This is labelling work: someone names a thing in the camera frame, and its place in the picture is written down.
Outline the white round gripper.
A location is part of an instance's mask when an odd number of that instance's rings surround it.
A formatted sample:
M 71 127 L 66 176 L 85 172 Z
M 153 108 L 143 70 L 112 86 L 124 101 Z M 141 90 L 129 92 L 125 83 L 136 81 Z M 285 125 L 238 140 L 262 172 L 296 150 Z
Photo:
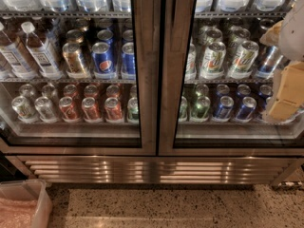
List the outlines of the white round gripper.
M 292 61 L 304 60 L 304 0 L 297 0 L 283 21 L 278 21 L 259 39 L 265 46 L 277 46 Z M 304 104 L 304 63 L 291 62 L 276 69 L 273 97 L 265 110 L 266 122 L 284 122 Z

